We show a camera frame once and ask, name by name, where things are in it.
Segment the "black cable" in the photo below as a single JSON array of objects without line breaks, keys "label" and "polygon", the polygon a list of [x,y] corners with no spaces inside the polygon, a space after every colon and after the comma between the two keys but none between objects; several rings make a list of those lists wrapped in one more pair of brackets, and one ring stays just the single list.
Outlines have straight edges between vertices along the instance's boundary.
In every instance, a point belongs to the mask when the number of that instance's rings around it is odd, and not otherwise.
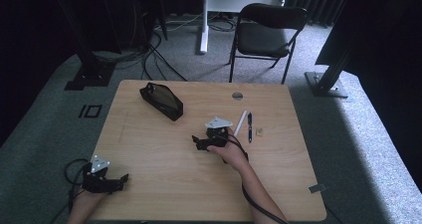
[{"label": "black cable", "polygon": [[[230,25],[230,28],[222,28],[216,25],[212,25],[213,23],[227,23]],[[217,32],[234,32],[236,30],[236,22],[231,20],[231,19],[218,19],[218,20],[211,20],[208,23],[208,27],[210,27],[210,29],[217,31]]]},{"label": "black cable", "polygon": [[269,218],[273,219],[274,221],[276,221],[277,223],[280,224],[287,224],[287,222],[285,222],[283,219],[281,219],[280,217],[274,215],[273,213],[267,211],[266,209],[262,208],[260,205],[258,205],[254,200],[252,200],[252,198],[249,196],[248,192],[246,192],[245,187],[242,184],[242,191],[243,191],[243,195],[245,196],[246,200],[248,200],[248,202],[255,207],[255,209],[257,209],[258,211],[260,211],[261,213],[263,213],[264,215],[268,216]]},{"label": "black cable", "polygon": [[[148,53],[146,54],[146,56],[145,56],[145,58],[143,59],[143,62],[142,62],[142,64],[143,64],[143,72],[142,72],[142,74],[141,74],[141,76],[140,76],[140,78],[142,79],[142,77],[143,77],[143,73],[146,73],[146,75],[148,76],[148,78],[150,79],[150,80],[152,80],[152,77],[151,77],[151,75],[148,73],[148,71],[147,71],[147,69],[146,69],[146,61],[147,61],[147,59],[149,58],[149,56],[151,55],[151,54],[154,54],[154,56],[156,56],[156,55],[158,55],[158,57],[161,59],[161,61],[163,61],[164,62],[164,64],[171,70],[171,71],[173,71],[177,76],[179,76],[183,81],[185,81],[185,82],[187,82],[187,80],[180,74],[180,73],[178,73],[173,67],[171,67],[171,65],[165,60],[165,58],[156,50],[156,48],[158,48],[158,46],[161,44],[161,36],[159,36],[157,33],[155,33],[154,32],[154,35],[156,35],[157,36],[157,38],[159,39],[158,40],[158,44],[156,45],[156,46],[152,46],[151,44],[149,44],[149,49],[148,49]],[[159,69],[159,67],[158,67],[158,64],[156,64],[156,66],[157,66],[157,68],[158,68],[158,70],[159,70],[159,72],[160,72],[160,74],[161,74],[161,76],[163,76],[163,78],[164,78],[164,80],[166,80],[165,79],[165,76],[164,76],[164,74],[162,73],[162,71]]]},{"label": "black cable", "polygon": [[[81,161],[83,161],[83,162],[86,162],[79,170],[78,170],[78,172],[76,173],[76,175],[75,175],[75,177],[74,177],[74,180],[71,180],[71,178],[69,178],[69,175],[68,175],[68,171],[69,171],[69,168],[71,167],[71,165],[73,165],[73,164],[75,164],[75,163],[77,163],[77,162],[81,162]],[[80,177],[80,175],[81,175],[81,173],[84,171],[84,167],[85,167],[85,165],[87,165],[87,163],[88,163],[88,161],[86,160],[86,159],[84,159],[84,158],[78,158],[78,159],[75,159],[75,160],[73,160],[73,161],[71,161],[71,162],[69,162],[68,164],[66,164],[66,166],[65,166],[65,171],[64,171],[64,174],[65,174],[65,178],[66,178],[66,180],[69,182],[69,183],[71,183],[72,184],[72,187],[71,187],[71,189],[69,190],[69,192],[68,192],[68,194],[69,194],[69,200],[68,200],[68,202],[62,207],[62,209],[60,209],[60,211],[53,217],[53,219],[50,221],[50,223],[51,224],[53,224],[53,223],[55,223],[55,221],[59,218],[59,216],[65,211],[65,209],[66,208],[68,208],[68,207],[72,207],[72,204],[73,204],[73,201],[74,201],[74,199],[78,196],[78,195],[80,195],[81,193],[83,193],[84,191],[81,191],[81,192],[79,192],[78,194],[75,194],[75,187],[77,187],[77,186],[80,186],[82,183],[79,183],[78,182],[78,179],[79,179],[79,177]]]},{"label": "black cable", "polygon": [[75,159],[75,160],[73,160],[73,161],[71,161],[71,162],[69,162],[68,164],[66,164],[66,166],[65,166],[65,178],[66,178],[66,180],[69,182],[69,183],[71,183],[71,184],[73,184],[73,185],[81,185],[82,183],[77,183],[75,180],[74,181],[72,181],[70,178],[69,178],[69,176],[68,176],[68,170],[69,170],[69,167],[71,167],[71,165],[72,164],[74,164],[74,163],[76,163],[76,162],[80,162],[80,161],[83,161],[83,162],[88,162],[86,159],[84,159],[84,158],[78,158],[78,159]]},{"label": "black cable", "polygon": [[142,58],[143,54],[144,54],[143,50],[136,50],[136,51],[133,51],[133,52],[127,54],[127,55],[122,55],[122,56],[119,56],[119,57],[107,58],[107,57],[102,57],[100,55],[95,55],[95,56],[101,62],[121,63],[121,62],[138,61],[139,59]]},{"label": "black cable", "polygon": [[157,60],[157,56],[156,56],[156,54],[154,54],[154,64],[155,64],[155,67],[158,69],[159,74],[161,74],[161,77],[162,77],[165,81],[167,81],[167,79],[166,79],[166,78],[165,78],[165,76],[164,76],[164,73],[162,73],[161,69],[160,69],[160,68],[159,68],[159,66],[158,66],[158,60]]},{"label": "black cable", "polygon": [[131,65],[128,65],[127,67],[115,67],[114,69],[115,69],[116,71],[118,71],[118,70],[125,70],[125,69],[128,69],[128,68],[131,68],[131,67],[136,66],[136,65],[137,65],[138,63],[140,63],[142,60],[143,60],[143,58],[140,58],[137,62],[135,62],[135,63],[133,63],[133,64],[131,64]]},{"label": "black cable", "polygon": [[[242,152],[245,154],[246,159],[248,159],[248,153],[245,151],[245,149],[243,149],[242,144],[240,143],[239,139],[237,139],[237,137],[235,135],[229,134],[229,136],[234,137],[236,139],[236,141],[230,139],[230,138],[225,138],[223,136],[220,135],[214,135],[215,137],[218,138],[222,138],[224,140],[227,140],[233,144],[235,144],[236,146],[238,146]],[[255,207],[255,209],[257,209],[258,211],[260,211],[261,213],[263,213],[264,215],[268,216],[269,218],[273,219],[274,221],[276,221],[277,223],[281,223],[281,224],[287,224],[283,219],[279,218],[278,216],[274,215],[273,213],[267,211],[266,209],[262,208],[260,205],[258,205],[250,196],[249,194],[246,192],[245,187],[242,184],[242,191],[243,191],[243,195],[245,196],[246,200],[248,200],[248,202]]]}]

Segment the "chair backrest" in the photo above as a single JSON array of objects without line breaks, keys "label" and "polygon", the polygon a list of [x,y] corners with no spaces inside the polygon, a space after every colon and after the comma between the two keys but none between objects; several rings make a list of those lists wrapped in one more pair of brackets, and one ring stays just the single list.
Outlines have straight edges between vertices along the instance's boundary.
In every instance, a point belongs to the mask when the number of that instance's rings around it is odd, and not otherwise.
[{"label": "chair backrest", "polygon": [[307,24],[308,11],[299,7],[253,3],[242,9],[238,18],[238,25],[242,19],[250,19],[269,28],[301,31]]}]

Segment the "small black object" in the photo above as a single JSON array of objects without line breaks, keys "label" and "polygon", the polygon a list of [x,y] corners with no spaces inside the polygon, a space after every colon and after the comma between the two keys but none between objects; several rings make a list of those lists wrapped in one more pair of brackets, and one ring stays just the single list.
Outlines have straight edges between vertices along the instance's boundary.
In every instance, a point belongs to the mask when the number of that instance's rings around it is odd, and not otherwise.
[{"label": "small black object", "polygon": [[167,86],[148,83],[139,92],[144,100],[171,120],[176,121],[183,115],[183,103]]},{"label": "small black object", "polygon": [[229,139],[229,133],[226,127],[220,128],[207,128],[207,139],[199,139],[198,137],[192,135],[193,142],[196,143],[196,148],[198,150],[207,150],[209,145],[224,147]]},{"label": "small black object", "polygon": [[252,142],[252,113],[251,112],[248,114],[248,125],[249,125],[248,137],[249,137],[249,143],[251,143]]},{"label": "small black object", "polygon": [[91,173],[93,164],[89,162],[84,166],[84,181],[82,188],[92,193],[112,194],[116,191],[122,191],[124,184],[129,178],[129,174],[120,179],[106,179],[108,168],[104,168],[96,173]]}]

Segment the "white pen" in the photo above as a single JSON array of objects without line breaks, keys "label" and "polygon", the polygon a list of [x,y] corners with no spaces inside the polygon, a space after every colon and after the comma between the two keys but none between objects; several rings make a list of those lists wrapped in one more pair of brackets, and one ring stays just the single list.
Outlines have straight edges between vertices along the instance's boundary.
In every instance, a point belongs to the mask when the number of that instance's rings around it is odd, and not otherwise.
[{"label": "white pen", "polygon": [[235,133],[233,133],[234,136],[237,136],[237,134],[239,133],[240,127],[242,126],[243,119],[245,119],[246,113],[247,113],[247,111],[244,111],[242,113],[242,116],[240,117],[240,120],[239,120],[238,125],[236,127]]}]

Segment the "white bracket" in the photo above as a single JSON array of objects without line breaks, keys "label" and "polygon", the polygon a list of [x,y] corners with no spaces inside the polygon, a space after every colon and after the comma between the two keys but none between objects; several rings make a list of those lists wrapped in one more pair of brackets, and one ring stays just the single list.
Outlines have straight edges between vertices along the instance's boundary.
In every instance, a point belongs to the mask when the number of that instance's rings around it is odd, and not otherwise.
[{"label": "white bracket", "polygon": [[106,161],[98,157],[97,155],[94,156],[92,163],[93,163],[93,167],[91,168],[91,173],[98,172],[109,166],[109,161]]},{"label": "white bracket", "polygon": [[231,125],[233,125],[231,121],[222,119],[218,116],[215,116],[215,118],[212,119],[210,122],[205,123],[205,126],[209,128],[219,128],[219,127],[225,127],[225,126],[231,126]]}]

